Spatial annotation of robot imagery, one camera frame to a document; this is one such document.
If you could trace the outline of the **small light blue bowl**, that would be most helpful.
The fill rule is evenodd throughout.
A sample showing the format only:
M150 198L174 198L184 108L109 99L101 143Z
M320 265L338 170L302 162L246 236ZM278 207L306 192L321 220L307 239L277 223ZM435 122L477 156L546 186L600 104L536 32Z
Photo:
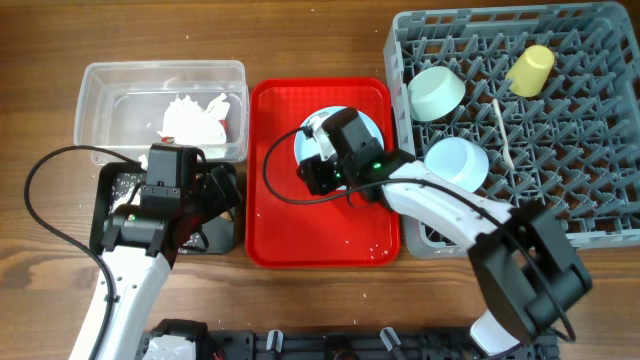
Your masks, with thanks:
M469 192L478 190L489 173L486 152L458 137L435 143L425 155L424 163L437 176Z

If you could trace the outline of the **white paper napkin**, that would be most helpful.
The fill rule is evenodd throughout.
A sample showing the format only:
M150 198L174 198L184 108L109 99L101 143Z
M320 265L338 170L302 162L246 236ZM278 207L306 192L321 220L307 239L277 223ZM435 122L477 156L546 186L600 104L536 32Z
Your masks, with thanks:
M201 148L207 159L226 155L226 117L231 104L222 93L203 108L189 95L176 97L163 116L162 128L157 131L161 141Z

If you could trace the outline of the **mint green bowl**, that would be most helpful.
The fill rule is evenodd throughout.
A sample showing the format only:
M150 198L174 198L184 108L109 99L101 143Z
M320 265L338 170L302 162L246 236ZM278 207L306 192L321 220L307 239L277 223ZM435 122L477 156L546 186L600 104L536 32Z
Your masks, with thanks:
M435 66L416 75L408 85L411 117L420 122L442 118L462 101L466 87L449 68Z

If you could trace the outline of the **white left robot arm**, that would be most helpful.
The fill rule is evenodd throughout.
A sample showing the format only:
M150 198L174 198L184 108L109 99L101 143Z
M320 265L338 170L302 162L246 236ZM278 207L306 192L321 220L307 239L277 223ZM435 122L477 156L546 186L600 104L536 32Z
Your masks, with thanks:
M147 175L137 204L106 218L103 272L70 357L132 359L179 250L203 225L240 204L235 169L203 164L176 182Z

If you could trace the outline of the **red snack wrapper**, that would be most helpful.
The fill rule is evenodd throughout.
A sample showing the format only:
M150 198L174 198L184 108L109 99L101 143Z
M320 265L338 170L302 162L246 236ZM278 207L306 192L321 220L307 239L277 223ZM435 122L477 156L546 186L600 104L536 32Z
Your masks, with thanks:
M181 145L219 145L226 142L224 126L215 120L178 118L165 121L158 131L162 141Z

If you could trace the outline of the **white plastic spoon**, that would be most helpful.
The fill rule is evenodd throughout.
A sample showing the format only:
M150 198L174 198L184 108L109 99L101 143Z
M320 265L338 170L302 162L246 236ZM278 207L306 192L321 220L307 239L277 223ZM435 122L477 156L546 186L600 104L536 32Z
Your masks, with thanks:
M503 142L503 146L502 146L502 157L503 157L503 161L506 164L506 166L508 167L509 170L514 170L514 163L510 154L510 150L509 150L509 142L508 142L508 137L507 137L507 133L506 133L506 129L504 126L504 120L502 117L502 112L500 109L500 105L499 105L499 101L497 99L493 99L492 100L492 107L494 110L494 114L496 117L496 121L497 121L497 125L498 128L500 130L500 134L501 134L501 138L502 138L502 142Z

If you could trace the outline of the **yellow plastic cup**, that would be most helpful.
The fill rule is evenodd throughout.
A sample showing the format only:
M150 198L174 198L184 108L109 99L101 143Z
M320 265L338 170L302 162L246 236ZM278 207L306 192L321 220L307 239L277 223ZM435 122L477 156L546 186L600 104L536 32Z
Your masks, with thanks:
M528 47L505 76L512 81L509 90L521 97L538 95L554 63L555 56L549 48L542 45Z

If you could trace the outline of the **light blue plate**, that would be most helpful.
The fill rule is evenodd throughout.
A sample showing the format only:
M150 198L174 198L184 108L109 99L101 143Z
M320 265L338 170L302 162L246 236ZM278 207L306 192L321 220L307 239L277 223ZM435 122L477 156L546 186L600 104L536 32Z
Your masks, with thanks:
M301 123L302 127L311 127L314 131L335 113L345 109L345 106L329 106L315 111ZM372 137L374 137L382 149L385 149L383 135L376 123L364 112L358 111L358 115ZM314 135L307 137L303 132L297 133L294 139L294 157L296 164L300 165L304 160L319 157L322 161L334 165L337 161L335 150L329 150L330 142L328 138L318 140Z

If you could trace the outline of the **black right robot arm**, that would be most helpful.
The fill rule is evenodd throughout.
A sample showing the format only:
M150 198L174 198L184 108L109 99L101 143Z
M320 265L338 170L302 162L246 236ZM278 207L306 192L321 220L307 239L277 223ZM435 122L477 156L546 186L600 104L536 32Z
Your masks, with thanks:
M592 288L592 279L555 216L539 202L519 207L480 197L428 170L403 150L385 151L354 108L302 124L316 150L297 175L316 201L358 193L412 217L463 249L486 303L470 336L487 355L533 343Z

